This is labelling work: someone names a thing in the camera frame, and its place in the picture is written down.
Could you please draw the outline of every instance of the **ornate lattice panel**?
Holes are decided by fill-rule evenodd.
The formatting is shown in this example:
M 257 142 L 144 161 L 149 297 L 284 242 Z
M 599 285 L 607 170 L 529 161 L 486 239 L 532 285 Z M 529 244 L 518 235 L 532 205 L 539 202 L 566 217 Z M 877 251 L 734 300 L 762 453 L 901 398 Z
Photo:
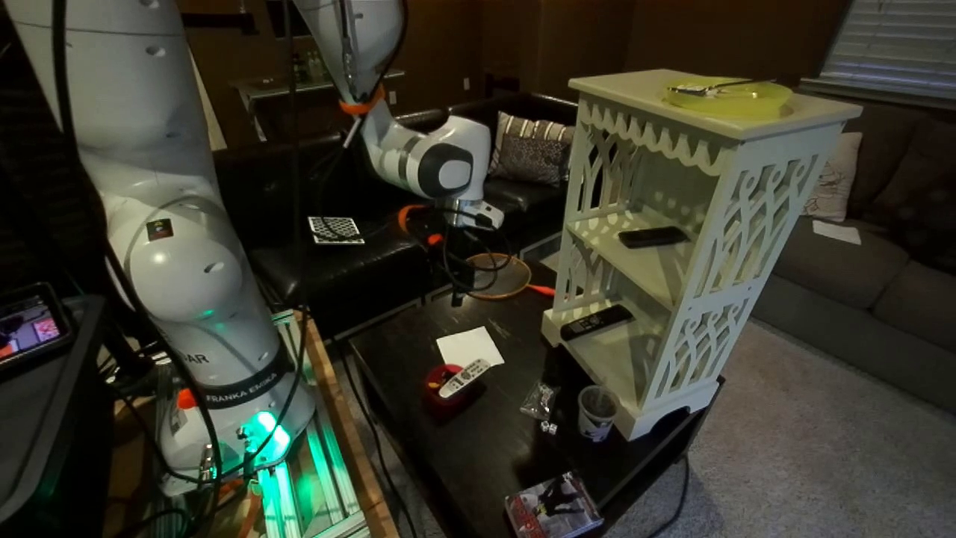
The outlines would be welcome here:
M 580 78 L 554 303 L 539 332 L 619 402 L 642 435 L 701 410 L 748 318 L 820 161 L 856 106 L 798 94 L 789 117 L 729 123 L 659 94 L 677 70 Z M 681 226 L 689 239 L 623 247 L 620 229 Z M 620 303 L 629 321 L 560 339 L 560 326 Z

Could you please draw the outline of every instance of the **window blind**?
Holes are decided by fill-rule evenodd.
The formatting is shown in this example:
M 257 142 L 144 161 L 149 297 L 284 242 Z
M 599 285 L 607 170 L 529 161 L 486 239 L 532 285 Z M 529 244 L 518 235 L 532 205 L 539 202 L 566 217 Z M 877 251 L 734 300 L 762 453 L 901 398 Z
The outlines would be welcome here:
M 855 0 L 805 84 L 956 106 L 956 0 Z

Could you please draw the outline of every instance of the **paper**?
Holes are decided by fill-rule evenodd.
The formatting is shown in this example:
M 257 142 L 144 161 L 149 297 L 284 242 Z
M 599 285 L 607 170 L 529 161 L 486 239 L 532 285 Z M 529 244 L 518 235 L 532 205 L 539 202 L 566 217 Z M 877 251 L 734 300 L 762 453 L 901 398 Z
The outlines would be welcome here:
M 450 332 L 450 335 L 441 335 L 436 336 L 438 342 L 438 353 L 441 353 L 441 360 L 444 365 L 472 365 L 478 357 L 484 357 L 486 365 L 504 365 L 496 339 L 486 335 L 484 326 L 475 326 L 468 332 Z
M 856 226 L 840 226 L 840 224 L 831 224 L 831 221 L 813 221 L 813 232 L 837 239 L 837 242 L 859 244 L 859 229 Z

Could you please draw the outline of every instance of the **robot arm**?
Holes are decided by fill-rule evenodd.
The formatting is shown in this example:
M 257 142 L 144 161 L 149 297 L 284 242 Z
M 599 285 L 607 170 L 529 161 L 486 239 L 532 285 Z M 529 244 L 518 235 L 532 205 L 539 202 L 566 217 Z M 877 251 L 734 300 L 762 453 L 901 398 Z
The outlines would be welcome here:
M 465 117 L 447 117 L 429 133 L 394 123 L 380 99 L 380 78 L 403 34 L 399 0 L 296 0 L 336 87 L 344 109 L 354 114 L 374 170 L 405 191 L 438 200 L 453 226 L 501 226 L 501 209 L 484 200 L 490 130 Z

